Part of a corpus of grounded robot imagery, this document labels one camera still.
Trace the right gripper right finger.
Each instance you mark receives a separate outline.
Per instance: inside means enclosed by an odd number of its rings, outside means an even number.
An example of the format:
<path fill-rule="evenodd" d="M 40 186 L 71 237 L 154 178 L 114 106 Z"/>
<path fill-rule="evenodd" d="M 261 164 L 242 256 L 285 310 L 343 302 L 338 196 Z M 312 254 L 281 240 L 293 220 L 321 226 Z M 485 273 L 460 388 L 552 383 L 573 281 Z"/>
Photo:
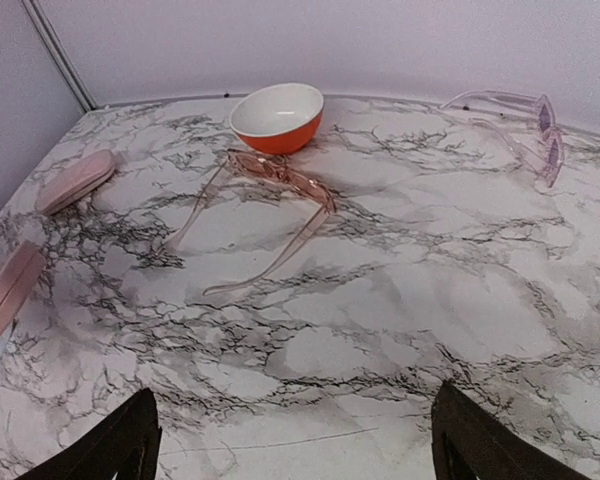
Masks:
<path fill-rule="evenodd" d="M 588 479 L 516 436 L 448 380 L 432 404 L 431 430 L 438 479 Z"/>

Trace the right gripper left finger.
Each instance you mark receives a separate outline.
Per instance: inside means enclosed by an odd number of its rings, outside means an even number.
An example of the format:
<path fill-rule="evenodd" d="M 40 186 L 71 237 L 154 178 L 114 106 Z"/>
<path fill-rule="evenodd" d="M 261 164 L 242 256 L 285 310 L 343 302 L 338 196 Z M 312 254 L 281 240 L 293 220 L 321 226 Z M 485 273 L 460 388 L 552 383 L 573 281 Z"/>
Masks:
<path fill-rule="evenodd" d="M 154 394 L 143 388 L 73 445 L 19 479 L 153 479 L 160 442 Z"/>

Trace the pink hard glasses case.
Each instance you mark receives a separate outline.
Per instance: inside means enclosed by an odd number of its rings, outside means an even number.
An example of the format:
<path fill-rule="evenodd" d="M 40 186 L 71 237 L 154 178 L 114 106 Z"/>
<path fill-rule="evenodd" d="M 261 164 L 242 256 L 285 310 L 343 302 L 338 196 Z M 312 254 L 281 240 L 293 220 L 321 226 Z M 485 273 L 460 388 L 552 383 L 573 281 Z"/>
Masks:
<path fill-rule="evenodd" d="M 35 287 L 45 265 L 39 247 L 24 240 L 0 270 L 0 336 Z"/>

